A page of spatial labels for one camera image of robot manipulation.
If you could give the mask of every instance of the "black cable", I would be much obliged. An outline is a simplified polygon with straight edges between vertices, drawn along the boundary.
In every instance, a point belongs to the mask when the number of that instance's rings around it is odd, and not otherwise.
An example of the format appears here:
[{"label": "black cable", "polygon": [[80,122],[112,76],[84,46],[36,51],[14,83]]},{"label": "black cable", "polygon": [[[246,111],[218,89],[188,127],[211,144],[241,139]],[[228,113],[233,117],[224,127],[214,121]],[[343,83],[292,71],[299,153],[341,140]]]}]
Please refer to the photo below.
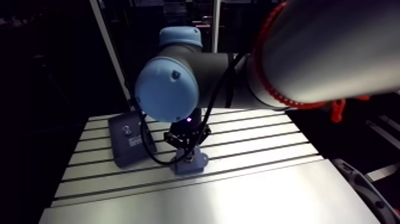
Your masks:
[{"label": "black cable", "polygon": [[[228,53],[228,64],[233,61],[233,54]],[[235,81],[236,81],[236,72],[234,72],[231,76],[228,77],[228,84],[226,87],[226,100],[225,100],[225,108],[230,108],[233,101],[233,92],[235,91]]]},{"label": "black cable", "polygon": [[210,117],[210,114],[211,114],[211,110],[213,109],[215,100],[216,100],[217,97],[218,97],[218,93],[219,93],[219,91],[220,91],[220,89],[221,89],[221,87],[222,87],[224,81],[226,80],[226,78],[227,78],[230,74],[235,73],[235,67],[236,67],[236,65],[237,65],[237,64],[239,63],[239,61],[243,58],[243,56],[245,56],[245,54],[246,54],[246,53],[244,53],[244,52],[238,53],[237,56],[235,57],[235,59],[229,64],[228,68],[225,70],[225,72],[224,72],[224,74],[222,75],[222,77],[220,78],[220,80],[218,81],[217,86],[216,86],[215,89],[214,89],[214,92],[212,92],[212,95],[211,95],[211,98],[210,98],[210,102],[208,103],[207,111],[205,112],[205,115],[204,115],[204,119],[203,119],[203,121],[202,121],[201,124],[200,124],[199,133],[198,133],[198,135],[197,135],[196,138],[195,138],[196,140],[195,140],[195,141],[191,141],[191,142],[189,143],[189,146],[188,146],[188,149],[189,149],[189,150],[186,150],[185,153],[184,153],[183,155],[181,155],[179,158],[175,158],[175,159],[173,159],[172,161],[161,161],[161,160],[157,159],[157,158],[153,155],[153,153],[150,152],[150,149],[148,148],[147,143],[145,142],[145,139],[144,139],[144,132],[143,132],[143,127],[144,127],[143,124],[146,122],[146,120],[145,120],[145,115],[144,115],[141,111],[139,112],[139,114],[140,114],[140,119],[141,119],[141,123],[140,123],[140,137],[142,138],[142,143],[143,143],[143,146],[145,147],[145,150],[146,150],[147,154],[150,156],[151,159],[154,160],[154,162],[156,162],[156,163],[158,163],[158,164],[161,164],[161,165],[165,165],[165,166],[171,166],[171,165],[174,165],[174,164],[176,164],[176,163],[182,161],[185,157],[187,157],[187,156],[193,151],[194,147],[195,147],[195,146],[198,144],[198,142],[200,141],[201,135],[203,134],[203,132],[204,132],[204,130],[205,130],[205,127],[206,127],[208,118]]}]

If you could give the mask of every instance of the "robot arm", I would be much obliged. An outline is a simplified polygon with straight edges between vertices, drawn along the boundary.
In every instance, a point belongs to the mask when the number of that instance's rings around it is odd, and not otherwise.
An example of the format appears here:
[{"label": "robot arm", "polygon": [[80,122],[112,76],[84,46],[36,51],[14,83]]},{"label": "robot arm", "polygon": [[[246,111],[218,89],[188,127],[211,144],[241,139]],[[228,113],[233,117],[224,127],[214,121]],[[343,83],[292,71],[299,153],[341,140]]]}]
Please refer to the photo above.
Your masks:
[{"label": "robot arm", "polygon": [[[300,1],[279,9],[254,52],[219,91],[215,107],[286,108],[400,89],[400,1]],[[177,122],[211,93],[236,54],[202,53],[194,27],[160,31],[160,53],[140,73],[135,97]]]}]

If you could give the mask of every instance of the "red cable chain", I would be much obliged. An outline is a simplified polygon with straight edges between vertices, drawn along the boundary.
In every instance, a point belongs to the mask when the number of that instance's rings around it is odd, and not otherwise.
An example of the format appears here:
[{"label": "red cable chain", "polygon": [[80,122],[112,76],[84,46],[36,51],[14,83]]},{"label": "red cable chain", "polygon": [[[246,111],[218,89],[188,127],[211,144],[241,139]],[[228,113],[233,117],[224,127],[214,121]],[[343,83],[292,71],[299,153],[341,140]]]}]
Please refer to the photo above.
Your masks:
[{"label": "red cable chain", "polygon": [[276,19],[276,17],[279,15],[279,13],[284,9],[286,6],[286,2],[282,2],[279,4],[277,7],[274,8],[274,10],[270,13],[266,21],[264,22],[262,29],[260,31],[260,34],[257,37],[257,41],[255,44],[254,48],[254,64],[255,64],[255,73],[264,86],[264,89],[268,91],[268,93],[273,96],[276,100],[281,102],[282,104],[286,104],[290,107],[295,107],[298,109],[312,109],[312,108],[317,108],[323,106],[326,102],[316,102],[312,104],[304,104],[301,102],[296,102],[291,99],[288,99],[278,93],[276,89],[270,84],[270,82],[267,80],[264,70],[263,70],[263,43],[270,31],[271,25],[273,24],[273,21]]}]

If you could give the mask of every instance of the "metal plate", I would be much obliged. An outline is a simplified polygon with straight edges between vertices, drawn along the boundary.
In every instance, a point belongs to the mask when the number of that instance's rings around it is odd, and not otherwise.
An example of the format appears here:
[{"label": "metal plate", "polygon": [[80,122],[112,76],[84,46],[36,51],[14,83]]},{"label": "metal plate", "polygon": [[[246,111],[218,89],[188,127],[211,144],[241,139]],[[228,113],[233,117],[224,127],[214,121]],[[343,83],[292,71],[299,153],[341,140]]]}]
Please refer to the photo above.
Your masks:
[{"label": "metal plate", "polygon": [[394,129],[396,129],[397,131],[400,132],[400,125],[397,124],[397,122],[395,122],[394,120],[390,119],[386,115],[379,116],[379,118],[381,120],[383,120],[384,122],[386,122],[388,125],[390,125],[392,128],[394,128]]},{"label": "metal plate", "polygon": [[[88,122],[92,125],[87,127],[98,127],[104,121]],[[162,141],[163,132],[170,124],[155,122],[149,117],[147,121],[156,140],[156,156],[161,160],[172,159],[175,149]],[[253,169],[275,169],[322,159],[282,112],[218,109],[212,111],[209,123],[212,134],[201,147],[210,163],[203,173],[187,176],[176,176],[169,167],[152,160],[120,169],[113,162],[108,128],[84,131],[52,206],[184,186],[249,173]]]},{"label": "metal plate", "polygon": [[391,135],[389,132],[385,131],[383,128],[380,126],[376,125],[374,122],[371,120],[367,120],[365,122],[371,129],[373,129],[376,133],[378,133],[380,136],[384,137],[388,142],[390,142],[394,147],[400,150],[400,141],[395,138],[393,135]]},{"label": "metal plate", "polygon": [[366,174],[371,182],[379,181],[387,176],[390,176],[397,172],[400,168],[400,163],[391,164],[389,166],[382,167],[381,169],[374,170]]},{"label": "metal plate", "polygon": [[379,223],[328,160],[46,209],[40,224]]},{"label": "metal plate", "polygon": [[95,121],[87,122],[85,125],[85,130],[99,129],[102,127],[108,127],[107,120],[95,120]]},{"label": "metal plate", "polygon": [[109,114],[109,115],[103,115],[103,116],[90,117],[90,118],[89,118],[89,121],[93,121],[93,120],[106,120],[106,119],[115,117],[115,116],[117,116],[117,115],[120,115],[120,114]]}]

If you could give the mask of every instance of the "table surface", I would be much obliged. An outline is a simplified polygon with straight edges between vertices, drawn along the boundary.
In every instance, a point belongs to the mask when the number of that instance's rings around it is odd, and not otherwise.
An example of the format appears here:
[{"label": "table surface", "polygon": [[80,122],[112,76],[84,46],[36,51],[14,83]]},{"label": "table surface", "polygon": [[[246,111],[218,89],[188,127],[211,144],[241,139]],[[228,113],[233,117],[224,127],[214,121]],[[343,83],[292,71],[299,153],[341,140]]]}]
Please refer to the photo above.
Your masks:
[{"label": "table surface", "polygon": [[[118,168],[107,122],[116,115],[89,119],[40,223],[232,223],[245,217],[286,223],[294,217],[278,215],[282,211],[308,223],[377,223],[284,112],[213,109],[212,134],[201,147],[210,162],[203,173],[184,176],[150,159]],[[170,124],[147,122],[156,156],[171,159],[175,149],[163,142]],[[184,213],[186,206],[194,207]]]}]

